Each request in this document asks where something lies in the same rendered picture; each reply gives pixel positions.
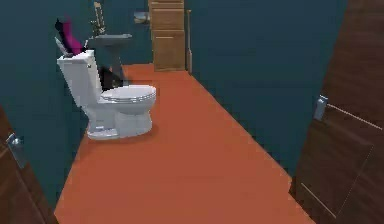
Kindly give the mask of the grey pedestal sink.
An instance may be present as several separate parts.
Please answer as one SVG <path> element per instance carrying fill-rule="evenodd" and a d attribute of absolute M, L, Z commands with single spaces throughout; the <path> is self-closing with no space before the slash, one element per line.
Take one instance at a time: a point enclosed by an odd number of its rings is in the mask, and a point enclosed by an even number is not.
<path fill-rule="evenodd" d="M 112 71 L 125 80 L 120 51 L 131 39 L 131 34 L 102 34 L 89 38 L 88 45 L 90 48 L 105 48 L 110 53 Z"/>

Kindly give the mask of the grey toilet paper holder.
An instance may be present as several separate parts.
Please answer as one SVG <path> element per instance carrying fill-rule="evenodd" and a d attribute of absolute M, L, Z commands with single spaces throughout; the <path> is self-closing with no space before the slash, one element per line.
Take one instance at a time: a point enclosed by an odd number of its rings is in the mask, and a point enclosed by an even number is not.
<path fill-rule="evenodd" d="M 150 23 L 150 14 L 148 12 L 135 12 L 134 13 L 134 22 L 136 24 L 149 24 Z"/>

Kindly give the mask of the white toilet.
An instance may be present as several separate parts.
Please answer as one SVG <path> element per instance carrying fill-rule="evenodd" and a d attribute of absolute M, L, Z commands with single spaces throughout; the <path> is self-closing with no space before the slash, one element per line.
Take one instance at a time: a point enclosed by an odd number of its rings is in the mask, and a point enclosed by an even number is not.
<path fill-rule="evenodd" d="M 129 84 L 103 91 L 93 50 L 72 57 L 62 55 L 57 64 L 76 106 L 88 117 L 90 139 L 134 137 L 152 129 L 154 86 Z"/>

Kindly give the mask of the black bin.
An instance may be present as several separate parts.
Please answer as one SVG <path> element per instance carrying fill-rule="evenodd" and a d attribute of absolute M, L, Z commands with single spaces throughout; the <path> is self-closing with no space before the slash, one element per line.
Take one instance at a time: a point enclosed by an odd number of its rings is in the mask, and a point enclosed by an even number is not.
<path fill-rule="evenodd" d="M 101 87 L 103 91 L 107 91 L 113 88 L 122 87 L 124 82 L 123 80 L 110 71 L 107 67 L 101 66 L 98 69 L 99 78 L 101 82 Z"/>

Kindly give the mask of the light wooden cabinet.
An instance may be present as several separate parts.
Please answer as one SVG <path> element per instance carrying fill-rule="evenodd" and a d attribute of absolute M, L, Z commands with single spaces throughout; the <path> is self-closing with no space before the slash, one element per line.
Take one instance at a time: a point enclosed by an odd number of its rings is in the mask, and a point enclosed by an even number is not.
<path fill-rule="evenodd" d="M 155 70 L 184 70 L 184 0 L 148 0 L 148 6 Z"/>

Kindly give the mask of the dark brown room door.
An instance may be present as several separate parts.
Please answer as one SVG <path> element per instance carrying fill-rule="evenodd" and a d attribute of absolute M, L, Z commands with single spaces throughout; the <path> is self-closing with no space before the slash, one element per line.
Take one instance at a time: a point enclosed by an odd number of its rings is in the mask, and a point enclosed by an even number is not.
<path fill-rule="evenodd" d="M 0 105 L 0 224 L 59 224 L 28 159 L 20 169 L 8 148 L 12 133 Z"/>
<path fill-rule="evenodd" d="M 348 0 L 320 95 L 289 193 L 316 224 L 384 224 L 384 0 Z"/>

